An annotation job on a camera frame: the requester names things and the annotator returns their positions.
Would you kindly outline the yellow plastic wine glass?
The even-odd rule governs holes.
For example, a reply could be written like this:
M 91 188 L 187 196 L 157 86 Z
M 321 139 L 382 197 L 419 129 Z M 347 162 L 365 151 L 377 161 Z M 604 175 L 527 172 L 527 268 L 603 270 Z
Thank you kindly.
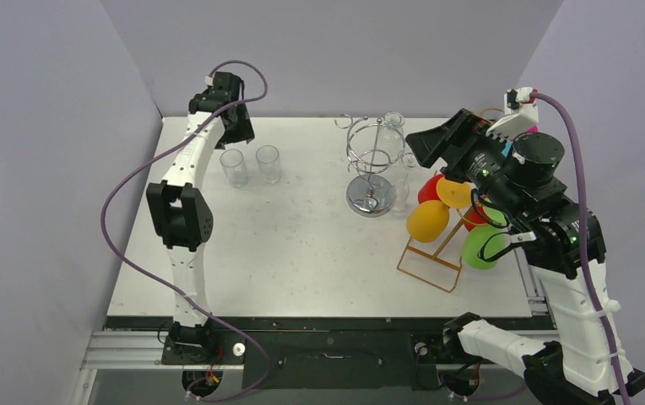
M 420 243 L 435 241 L 445 230 L 450 218 L 449 207 L 439 200 L 421 203 L 407 218 L 409 236 Z

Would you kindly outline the patterned clear glass goblet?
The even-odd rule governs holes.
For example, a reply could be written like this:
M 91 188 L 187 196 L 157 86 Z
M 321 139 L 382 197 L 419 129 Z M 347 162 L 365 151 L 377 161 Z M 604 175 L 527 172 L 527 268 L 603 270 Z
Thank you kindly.
M 276 184 L 281 180 L 279 150 L 273 145 L 263 145 L 256 152 L 258 169 L 263 180 L 268 184 Z

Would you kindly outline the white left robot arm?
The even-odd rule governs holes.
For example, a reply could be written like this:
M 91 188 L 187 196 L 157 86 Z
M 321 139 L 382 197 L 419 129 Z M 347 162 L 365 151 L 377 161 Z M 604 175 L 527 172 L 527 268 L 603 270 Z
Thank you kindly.
M 214 216 L 199 186 L 216 149 L 254 137 L 247 108 L 238 102 L 243 80 L 234 73 L 217 72 L 206 84 L 189 102 L 184 146 L 175 152 L 162 179 L 146 189 L 154 231 L 165 246 L 176 292 L 171 345 L 197 363 L 211 360 L 217 349 L 212 323 L 201 311 L 207 304 L 203 251 Z

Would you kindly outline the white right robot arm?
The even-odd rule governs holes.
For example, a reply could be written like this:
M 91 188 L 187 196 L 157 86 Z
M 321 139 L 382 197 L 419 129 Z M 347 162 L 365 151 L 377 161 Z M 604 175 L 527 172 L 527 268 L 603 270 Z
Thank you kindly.
M 445 163 L 443 175 L 471 183 L 472 198 L 505 214 L 511 248 L 519 248 L 541 282 L 558 337 L 548 342 L 501 329 L 473 313 L 448 322 L 442 352 L 452 360 L 486 359 L 524 378 L 544 404 L 609 404 L 645 389 L 617 336 L 619 304 L 606 290 L 606 247 L 583 196 L 571 199 L 555 172 L 565 149 L 523 124 L 505 148 L 485 119 L 461 110 L 406 138 L 420 166 Z

